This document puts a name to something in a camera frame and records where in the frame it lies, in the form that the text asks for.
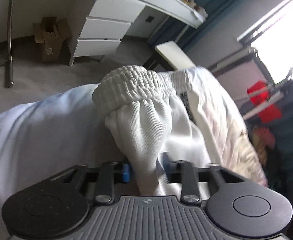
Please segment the cream white zip jacket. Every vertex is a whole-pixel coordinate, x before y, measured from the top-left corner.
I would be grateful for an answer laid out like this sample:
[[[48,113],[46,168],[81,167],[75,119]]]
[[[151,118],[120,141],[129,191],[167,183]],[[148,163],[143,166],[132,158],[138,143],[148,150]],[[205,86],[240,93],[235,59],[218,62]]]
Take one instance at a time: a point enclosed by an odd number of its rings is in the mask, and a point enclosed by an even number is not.
[[[119,150],[128,158],[143,195],[179,195],[168,183],[165,165],[210,163],[204,137],[180,98],[189,87],[185,71],[157,73],[140,66],[107,74],[93,92],[93,102]]]

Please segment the pile of clothes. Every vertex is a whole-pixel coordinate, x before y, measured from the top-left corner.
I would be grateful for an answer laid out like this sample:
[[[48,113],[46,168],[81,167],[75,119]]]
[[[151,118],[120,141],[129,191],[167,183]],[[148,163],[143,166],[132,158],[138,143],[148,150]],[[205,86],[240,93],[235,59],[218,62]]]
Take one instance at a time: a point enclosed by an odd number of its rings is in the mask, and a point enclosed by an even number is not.
[[[275,136],[265,126],[255,126],[252,130],[251,142],[255,148],[260,163],[265,166],[268,160],[268,150],[275,149]]]

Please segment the red storage bag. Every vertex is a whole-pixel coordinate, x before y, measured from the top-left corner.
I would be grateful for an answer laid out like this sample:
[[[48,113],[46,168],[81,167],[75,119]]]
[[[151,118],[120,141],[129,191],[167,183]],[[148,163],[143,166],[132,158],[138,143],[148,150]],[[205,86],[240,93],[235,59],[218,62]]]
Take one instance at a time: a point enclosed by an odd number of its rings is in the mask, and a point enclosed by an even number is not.
[[[250,96],[250,102],[253,103],[253,109],[243,115],[244,120],[258,116],[262,123],[268,123],[282,117],[280,109],[275,105],[278,98],[281,98],[281,92],[271,96],[264,81],[258,81],[247,89],[247,95]]]

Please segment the white stool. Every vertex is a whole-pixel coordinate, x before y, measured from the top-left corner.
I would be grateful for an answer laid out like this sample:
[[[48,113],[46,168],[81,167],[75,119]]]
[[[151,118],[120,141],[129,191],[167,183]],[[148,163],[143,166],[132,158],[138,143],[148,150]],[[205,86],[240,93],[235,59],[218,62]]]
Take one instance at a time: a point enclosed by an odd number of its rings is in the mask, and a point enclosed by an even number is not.
[[[154,70],[158,65],[161,65],[166,71],[195,67],[193,61],[174,41],[155,46],[153,54],[143,64],[143,67],[147,70]]]

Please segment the cardboard box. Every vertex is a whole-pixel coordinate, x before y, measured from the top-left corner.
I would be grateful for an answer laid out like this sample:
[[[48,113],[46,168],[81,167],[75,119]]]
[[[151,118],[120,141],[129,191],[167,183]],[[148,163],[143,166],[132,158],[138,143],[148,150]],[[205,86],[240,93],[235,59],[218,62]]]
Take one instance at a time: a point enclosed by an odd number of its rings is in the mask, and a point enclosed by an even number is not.
[[[44,17],[41,23],[34,23],[33,33],[44,63],[57,61],[63,42],[71,36],[67,20],[57,17]]]

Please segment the bright window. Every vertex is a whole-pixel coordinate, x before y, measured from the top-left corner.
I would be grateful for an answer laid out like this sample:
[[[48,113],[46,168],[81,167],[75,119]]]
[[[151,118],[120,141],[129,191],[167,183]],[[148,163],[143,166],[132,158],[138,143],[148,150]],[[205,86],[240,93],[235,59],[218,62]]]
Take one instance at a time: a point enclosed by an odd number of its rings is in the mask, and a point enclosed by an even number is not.
[[[293,0],[284,0],[237,38],[258,51],[266,77],[278,83],[293,70]]]

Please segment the white vanity desk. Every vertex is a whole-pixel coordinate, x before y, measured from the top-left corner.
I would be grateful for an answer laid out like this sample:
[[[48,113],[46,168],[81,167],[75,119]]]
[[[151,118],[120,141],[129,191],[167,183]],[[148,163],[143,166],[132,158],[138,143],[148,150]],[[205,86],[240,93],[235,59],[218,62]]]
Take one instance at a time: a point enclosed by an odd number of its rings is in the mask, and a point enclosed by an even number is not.
[[[114,53],[146,7],[195,29],[205,21],[205,13],[181,0],[73,0],[67,16],[72,33],[67,41],[69,65],[72,66],[77,57],[106,57]]]

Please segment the teal curtain left panel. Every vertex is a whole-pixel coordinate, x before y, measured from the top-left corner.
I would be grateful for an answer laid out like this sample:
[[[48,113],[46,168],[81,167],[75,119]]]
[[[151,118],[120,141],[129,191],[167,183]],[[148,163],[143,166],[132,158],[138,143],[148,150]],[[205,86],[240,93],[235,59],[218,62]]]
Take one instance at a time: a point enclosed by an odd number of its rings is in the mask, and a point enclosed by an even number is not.
[[[202,25],[197,29],[184,30],[185,24],[171,17],[149,38],[148,45],[154,47],[177,40],[178,45],[188,51],[198,45],[202,38],[218,30],[230,31],[233,36],[238,36],[284,0],[194,1],[207,14]]]

